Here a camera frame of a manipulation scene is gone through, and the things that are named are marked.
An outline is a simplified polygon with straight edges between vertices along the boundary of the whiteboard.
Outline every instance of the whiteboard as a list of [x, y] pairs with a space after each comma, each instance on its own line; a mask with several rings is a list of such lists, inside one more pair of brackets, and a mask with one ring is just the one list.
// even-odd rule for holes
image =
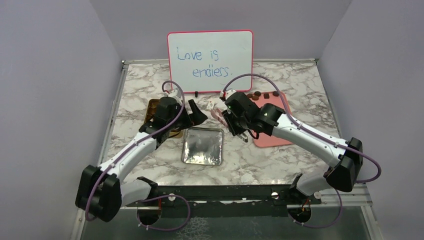
[[[171, 81], [184, 93], [218, 93], [234, 77], [252, 73], [250, 30], [171, 32], [167, 42]], [[252, 77], [242, 77], [230, 88], [249, 91]]]

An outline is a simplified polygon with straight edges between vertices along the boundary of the pink whiteboard frame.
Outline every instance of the pink whiteboard frame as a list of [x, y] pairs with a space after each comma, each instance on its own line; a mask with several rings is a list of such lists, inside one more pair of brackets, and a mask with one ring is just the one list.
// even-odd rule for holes
[[[254, 45], [254, 34], [252, 32], [252, 30], [249, 29], [240, 29], [240, 30], [215, 30], [215, 31], [172, 31], [170, 33], [168, 33], [168, 35], [166, 35], [166, 45], [168, 47], [168, 62], [169, 62], [169, 76], [170, 76], [170, 80], [172, 82], [172, 71], [171, 71], [171, 56], [170, 56], [170, 43], [169, 43], [169, 35], [171, 34], [191, 34], [191, 33], [217, 33], [217, 32], [251, 32], [252, 33], [252, 63], [251, 63], [251, 70], [250, 73], [253, 73], [253, 45]], [[252, 89], [253, 87], [253, 77], [250, 78], [250, 88], [246, 89], [246, 90], [239, 90], [239, 89], [235, 89], [238, 92], [248, 92]], [[199, 94], [213, 94], [213, 93], [220, 93], [222, 91], [222, 89], [217, 90], [217, 91], [198, 91]], [[185, 91], [185, 94], [194, 94], [196, 92], [194, 91]]]

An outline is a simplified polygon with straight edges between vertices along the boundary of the screw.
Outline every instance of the screw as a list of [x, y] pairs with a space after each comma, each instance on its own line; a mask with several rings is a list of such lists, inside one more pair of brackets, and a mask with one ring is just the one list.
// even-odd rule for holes
[[172, 202], [172, 201], [175, 200], [175, 197], [174, 196], [170, 196], [170, 197], [168, 197], [168, 199]]
[[314, 196], [316, 199], [321, 199], [321, 197], [322, 197], [322, 195], [321, 195], [321, 193], [320, 193], [319, 191], [314, 192], [314, 193], [313, 193], [313, 196]]
[[276, 193], [276, 192], [271, 193], [271, 198], [277, 200], [278, 197], [279, 197], [278, 193]]

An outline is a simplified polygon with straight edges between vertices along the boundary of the marble surface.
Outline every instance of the marble surface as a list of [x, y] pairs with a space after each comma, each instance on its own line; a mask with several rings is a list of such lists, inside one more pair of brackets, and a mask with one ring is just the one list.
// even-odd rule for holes
[[[293, 116], [318, 130], [339, 136], [330, 105], [315, 63], [255, 63], [253, 72], [273, 80], [285, 93]], [[131, 64], [123, 86], [107, 159], [119, 152], [143, 124], [150, 99], [164, 96], [162, 82], [168, 80], [168, 64]], [[262, 79], [253, 79], [252, 91], [273, 91]], [[193, 99], [188, 95], [186, 101]], [[201, 110], [218, 94], [200, 94]], [[210, 113], [198, 127], [223, 128]], [[297, 173], [325, 168], [325, 163], [296, 145], [259, 148], [249, 136], [244, 143], [224, 129], [223, 163], [220, 166], [186, 164], [181, 160], [182, 138], [168, 139], [132, 170], [124, 182], [144, 176], [160, 185], [258, 185], [291, 184]]]

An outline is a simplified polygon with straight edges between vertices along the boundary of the metal frame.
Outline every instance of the metal frame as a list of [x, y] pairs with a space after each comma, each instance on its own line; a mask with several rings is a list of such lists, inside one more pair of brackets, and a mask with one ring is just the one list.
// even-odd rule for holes
[[383, 240], [383, 234], [380, 230], [379, 223], [374, 217], [374, 212], [371, 206], [361, 206], [363, 218], [365, 219], [368, 228], [369, 236], [372, 240]]
[[[314, 63], [316, 65], [316, 59], [254, 59], [254, 63], [263, 63], [263, 62], [272, 62], [272, 63]], [[100, 156], [98, 159], [98, 164], [102, 162], [102, 160], [107, 157], [112, 133], [114, 130], [114, 123], [118, 113], [118, 108], [121, 100], [121, 95], [124, 89], [125, 80], [128, 73], [129, 64], [168, 64], [168, 59], [157, 59], [157, 60], [126, 60], [122, 61], [123, 67], [121, 76], [118, 82], [118, 88], [115, 95], [115, 100], [113, 101], [109, 122], [110, 124], [107, 126], [106, 133], [103, 139]], [[341, 134], [339, 131], [338, 121], [336, 115], [334, 115], [335, 123], [337, 126], [337, 130], [339, 135]], [[327, 189], [321, 191], [321, 204], [313, 204], [312, 208], [325, 208], [325, 207], [337, 207], [340, 205], [339, 198], [334, 189]], [[368, 192], [367, 186], [365, 184], [356, 184], [353, 188], [352, 192], [340, 192], [341, 200], [343, 202], [343, 206], [360, 206], [362, 209], [362, 213], [365, 219], [365, 223], [368, 228], [369, 235], [372, 240], [382, 240], [382, 234], [378, 223], [374, 217], [374, 213], [371, 209], [373, 202], [371, 200], [371, 196]], [[300, 205], [287, 205], [287, 208], [298, 208]], [[137, 207], [122, 207], [121, 209], [142, 209], [145, 207], [137, 206]], [[71, 240], [79, 240], [83, 233], [83, 228], [85, 224], [84, 211], [82, 209], [78, 209], [75, 218], [75, 224], [73, 226], [73, 230], [70, 236]]]
[[[315, 61], [315, 67], [318, 69], [318, 60]], [[329, 95], [327, 94], [327, 89], [326, 89], [326, 86], [324, 86], [324, 83], [322, 83], [322, 86], [324, 87], [325, 96], [327, 97], [328, 105], [330, 106], [330, 109], [332, 112], [332, 117], [335, 122], [335, 128], [337, 129], [338, 136], [339, 138], [343, 139], [342, 131], [340, 130], [340, 126], [339, 126], [339, 118], [333, 108], [333, 101], [330, 99]]]

